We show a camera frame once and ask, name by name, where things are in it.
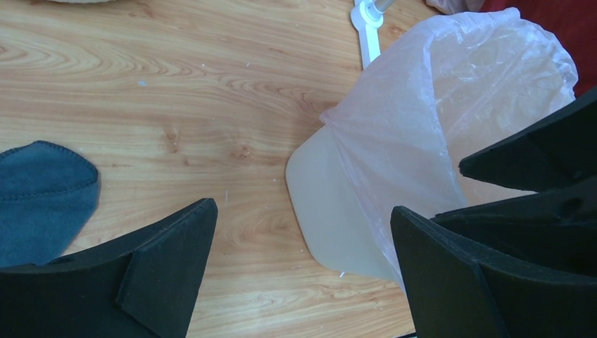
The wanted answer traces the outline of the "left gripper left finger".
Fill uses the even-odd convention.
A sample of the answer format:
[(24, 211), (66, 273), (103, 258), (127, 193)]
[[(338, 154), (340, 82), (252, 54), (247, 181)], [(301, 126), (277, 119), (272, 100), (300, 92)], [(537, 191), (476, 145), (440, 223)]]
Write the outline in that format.
[(44, 265), (1, 270), (2, 337), (185, 337), (218, 219), (201, 199)]

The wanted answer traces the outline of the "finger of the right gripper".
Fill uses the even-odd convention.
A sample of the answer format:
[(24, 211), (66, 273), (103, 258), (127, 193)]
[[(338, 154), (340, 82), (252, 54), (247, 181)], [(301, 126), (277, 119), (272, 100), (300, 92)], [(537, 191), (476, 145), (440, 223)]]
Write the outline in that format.
[(440, 213), (436, 224), (506, 255), (596, 276), (596, 178)]
[(596, 175), (596, 89), (522, 131), (465, 157), (460, 174), (542, 192)]

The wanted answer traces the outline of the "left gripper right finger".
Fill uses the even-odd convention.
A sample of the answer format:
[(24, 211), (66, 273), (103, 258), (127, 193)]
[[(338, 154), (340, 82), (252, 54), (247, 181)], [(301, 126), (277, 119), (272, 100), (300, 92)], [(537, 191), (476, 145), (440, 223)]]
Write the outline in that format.
[(404, 206), (391, 230), (419, 337), (596, 336), (596, 276), (514, 258)]

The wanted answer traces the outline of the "pink plastic trash bag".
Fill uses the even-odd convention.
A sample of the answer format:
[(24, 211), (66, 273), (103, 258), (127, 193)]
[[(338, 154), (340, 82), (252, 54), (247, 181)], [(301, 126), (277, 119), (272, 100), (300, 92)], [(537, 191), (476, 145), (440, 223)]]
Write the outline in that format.
[(321, 118), (384, 278), (402, 280), (392, 209), (430, 218), (525, 194), (467, 179), (459, 162), (571, 103), (577, 80), (557, 37), (516, 8), (428, 18), (364, 69)]

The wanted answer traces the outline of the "beige plastic trash bin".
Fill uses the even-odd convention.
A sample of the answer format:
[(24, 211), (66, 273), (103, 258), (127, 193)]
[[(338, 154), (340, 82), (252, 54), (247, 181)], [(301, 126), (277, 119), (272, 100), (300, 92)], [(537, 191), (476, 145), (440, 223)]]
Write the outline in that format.
[(339, 273), (401, 281), (375, 242), (328, 127), (290, 156), (286, 182), (303, 238), (318, 263)]

